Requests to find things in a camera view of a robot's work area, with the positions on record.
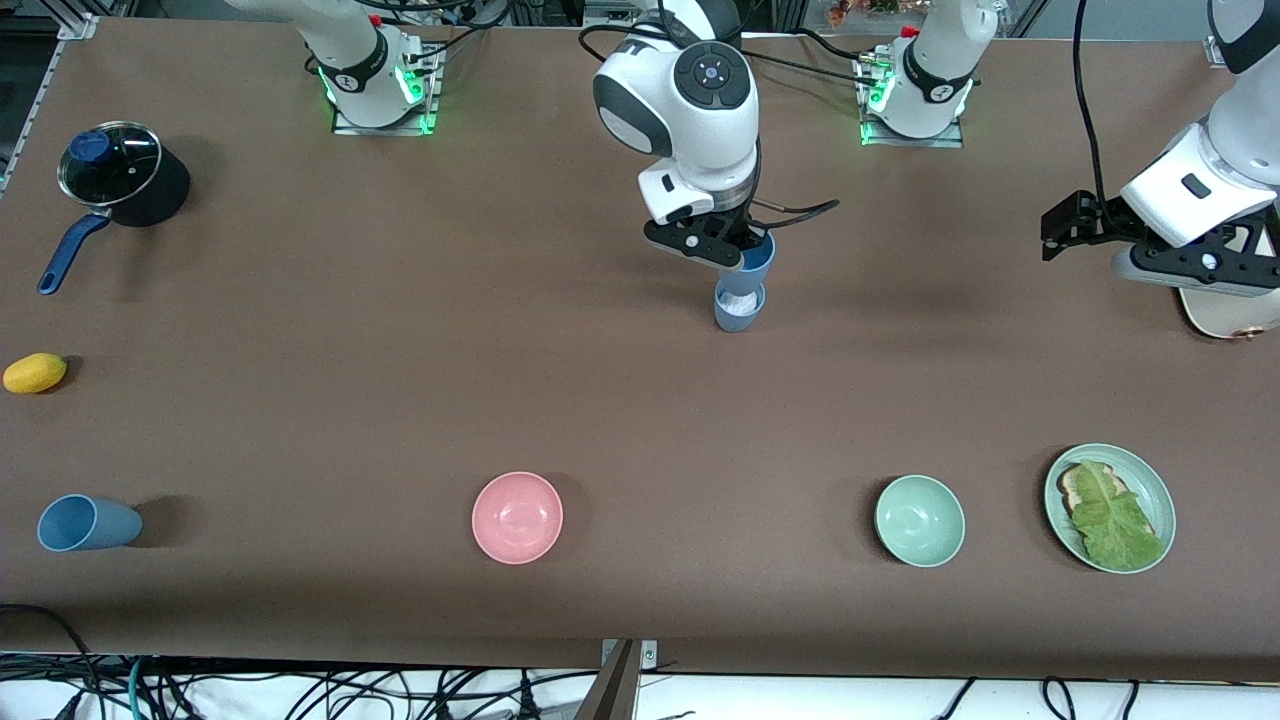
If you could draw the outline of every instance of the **white powder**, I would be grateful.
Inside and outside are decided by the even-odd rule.
[[[721,295],[721,306],[724,311],[736,318],[745,318],[755,313],[755,295],[733,295],[726,292]]]

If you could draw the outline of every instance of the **pink bowl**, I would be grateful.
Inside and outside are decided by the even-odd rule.
[[[556,488],[532,473],[507,473],[489,480],[471,509],[471,532],[480,550],[507,565],[547,555],[563,520]]]

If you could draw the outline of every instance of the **lemon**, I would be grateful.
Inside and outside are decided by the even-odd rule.
[[[37,352],[5,368],[4,388],[17,395],[46,391],[67,374],[67,360],[51,352]]]

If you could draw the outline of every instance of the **green plate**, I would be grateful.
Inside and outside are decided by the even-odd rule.
[[[927,475],[904,475],[876,502],[876,534],[902,562],[937,568],[964,544],[964,510],[947,486]]]
[[[1156,538],[1164,546],[1160,557],[1146,568],[1112,570],[1089,560],[1089,556],[1084,552],[1084,538],[1080,537],[1075,525],[1071,524],[1071,516],[1066,512],[1062,491],[1057,487],[1057,480],[1062,478],[1062,474],[1070,470],[1073,465],[1079,465],[1084,460],[1097,460],[1098,462],[1111,465],[1116,475],[1124,480],[1124,484],[1129,486],[1129,489],[1138,496],[1138,506],[1142,507],[1147,519],[1151,520],[1151,527],[1156,530]],[[1178,529],[1178,518],[1174,515],[1174,500],[1169,497],[1169,488],[1165,487],[1165,480],[1160,479],[1160,475],[1151,469],[1151,465],[1147,465],[1142,457],[1123,447],[1097,442],[1078,445],[1053,461],[1053,466],[1048,469],[1048,477],[1044,478],[1044,514],[1048,515],[1048,524],[1053,528],[1053,533],[1057,534],[1057,539],[1062,541],[1062,544],[1071,551],[1071,555],[1079,557],[1091,568],[1117,575],[1132,575],[1151,570],[1158,565],[1169,555],[1169,548],[1174,544],[1174,533]]]

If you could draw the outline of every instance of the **lettuce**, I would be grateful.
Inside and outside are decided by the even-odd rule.
[[[1085,460],[1074,475],[1079,505],[1071,524],[1084,538],[1091,560],[1110,570],[1140,570],[1164,551],[1160,539],[1147,529],[1147,515],[1132,491],[1116,492],[1102,462]]]

